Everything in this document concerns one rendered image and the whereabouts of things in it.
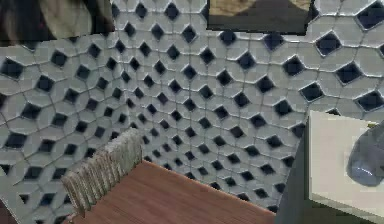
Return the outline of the white cabinet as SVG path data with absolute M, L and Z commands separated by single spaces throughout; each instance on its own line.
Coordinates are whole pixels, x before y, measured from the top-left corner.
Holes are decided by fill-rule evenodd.
M 384 182 L 347 175 L 349 154 L 374 122 L 311 111 L 274 224 L 384 224 Z

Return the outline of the framed beige wall picture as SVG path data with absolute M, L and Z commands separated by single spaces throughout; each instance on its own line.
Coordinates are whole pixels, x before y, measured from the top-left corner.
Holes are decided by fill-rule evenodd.
M 314 0 L 208 0 L 207 27 L 304 35 Z

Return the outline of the dark framed wall picture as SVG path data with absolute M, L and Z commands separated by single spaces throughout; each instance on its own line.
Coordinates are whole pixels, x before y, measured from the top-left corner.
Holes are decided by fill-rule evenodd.
M 0 47 L 114 30 L 110 0 L 0 0 Z

